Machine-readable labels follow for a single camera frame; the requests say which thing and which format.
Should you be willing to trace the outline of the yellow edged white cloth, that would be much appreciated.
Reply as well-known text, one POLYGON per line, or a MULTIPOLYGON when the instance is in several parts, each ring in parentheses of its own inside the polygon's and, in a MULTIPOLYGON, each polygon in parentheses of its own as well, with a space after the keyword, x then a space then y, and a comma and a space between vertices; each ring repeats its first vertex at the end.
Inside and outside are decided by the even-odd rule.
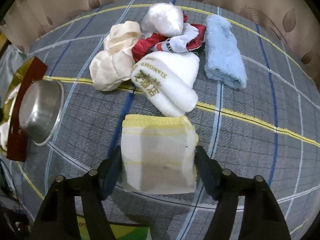
POLYGON ((199 137, 184 115, 129 114, 122 122, 122 186, 128 192, 183 194, 196 190, 199 137))

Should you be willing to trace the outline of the light blue fluffy towel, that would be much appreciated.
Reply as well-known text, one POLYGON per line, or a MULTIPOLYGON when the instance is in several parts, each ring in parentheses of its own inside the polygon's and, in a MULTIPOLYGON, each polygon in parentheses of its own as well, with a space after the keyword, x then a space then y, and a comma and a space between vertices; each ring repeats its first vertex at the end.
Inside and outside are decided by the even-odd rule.
POLYGON ((204 71, 209 79, 221 81, 233 89, 244 89, 247 85, 246 70, 231 27, 222 16, 206 18, 204 71))

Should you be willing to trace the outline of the cream satin cloth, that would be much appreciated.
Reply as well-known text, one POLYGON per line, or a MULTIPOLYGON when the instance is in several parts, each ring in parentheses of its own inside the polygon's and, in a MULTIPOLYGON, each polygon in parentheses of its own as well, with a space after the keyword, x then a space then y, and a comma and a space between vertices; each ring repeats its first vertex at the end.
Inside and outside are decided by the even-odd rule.
POLYGON ((93 86, 96 90, 108 92, 131 78, 135 61, 132 48, 140 39, 140 25, 126 21, 111 27, 104 38, 103 50, 97 53, 89 65, 93 86))

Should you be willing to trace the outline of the white embroidered hotel towel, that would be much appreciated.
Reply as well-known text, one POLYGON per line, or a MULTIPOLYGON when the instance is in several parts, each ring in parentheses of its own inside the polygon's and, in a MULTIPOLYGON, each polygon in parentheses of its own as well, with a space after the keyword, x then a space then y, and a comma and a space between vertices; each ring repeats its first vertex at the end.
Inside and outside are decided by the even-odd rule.
POLYGON ((179 117, 198 101, 193 85, 199 65, 199 57, 190 52, 156 51, 133 66, 131 80, 164 116, 179 117))

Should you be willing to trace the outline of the red white satin cap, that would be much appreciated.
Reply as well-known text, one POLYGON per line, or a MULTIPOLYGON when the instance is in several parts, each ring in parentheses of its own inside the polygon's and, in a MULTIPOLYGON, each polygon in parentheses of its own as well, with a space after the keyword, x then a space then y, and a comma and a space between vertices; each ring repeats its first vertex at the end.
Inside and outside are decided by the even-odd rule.
POLYGON ((146 54, 154 51, 192 52, 198 55, 205 46, 206 27, 201 24, 187 23, 188 17, 185 14, 183 16, 184 24, 181 35, 166 37, 159 33, 144 33, 131 50, 133 59, 138 62, 146 54))

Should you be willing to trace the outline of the white shiny plastic bundle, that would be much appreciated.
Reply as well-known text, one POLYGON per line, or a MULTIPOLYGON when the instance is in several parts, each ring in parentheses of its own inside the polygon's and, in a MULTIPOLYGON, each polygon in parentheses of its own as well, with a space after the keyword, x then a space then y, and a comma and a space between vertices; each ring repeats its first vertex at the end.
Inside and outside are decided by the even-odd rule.
POLYGON ((156 3, 149 7, 142 20, 141 29, 173 37, 181 35, 183 23, 183 11, 180 7, 171 3, 156 3))

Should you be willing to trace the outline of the green tissue pack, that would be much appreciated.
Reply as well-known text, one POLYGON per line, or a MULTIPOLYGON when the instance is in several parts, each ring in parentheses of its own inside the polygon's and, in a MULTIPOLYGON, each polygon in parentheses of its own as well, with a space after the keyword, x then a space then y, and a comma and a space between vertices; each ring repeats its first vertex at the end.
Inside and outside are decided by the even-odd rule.
MULTIPOLYGON (((81 239, 90 239, 84 217, 77 216, 81 239)), ((110 222, 111 230, 116 239, 152 240, 150 228, 139 224, 110 222)))

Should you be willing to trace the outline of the stainless steel bowl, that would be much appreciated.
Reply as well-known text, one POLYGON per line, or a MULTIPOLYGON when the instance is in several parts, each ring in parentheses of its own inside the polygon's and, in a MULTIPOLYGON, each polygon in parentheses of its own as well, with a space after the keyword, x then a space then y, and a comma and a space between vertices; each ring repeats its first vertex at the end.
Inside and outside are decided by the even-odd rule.
POLYGON ((53 136, 64 99, 64 87, 59 80, 39 80, 27 89, 19 110, 19 124, 37 146, 45 145, 53 136))

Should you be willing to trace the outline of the beige leaf print curtain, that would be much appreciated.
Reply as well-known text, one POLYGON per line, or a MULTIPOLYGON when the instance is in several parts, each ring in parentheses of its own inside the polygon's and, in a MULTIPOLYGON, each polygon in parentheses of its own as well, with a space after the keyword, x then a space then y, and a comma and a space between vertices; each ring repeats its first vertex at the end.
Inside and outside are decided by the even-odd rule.
MULTIPOLYGON (((21 51, 79 14, 124 0, 1 0, 1 32, 21 51)), ((319 83, 319 0, 191 0, 230 10, 280 38, 319 83)))

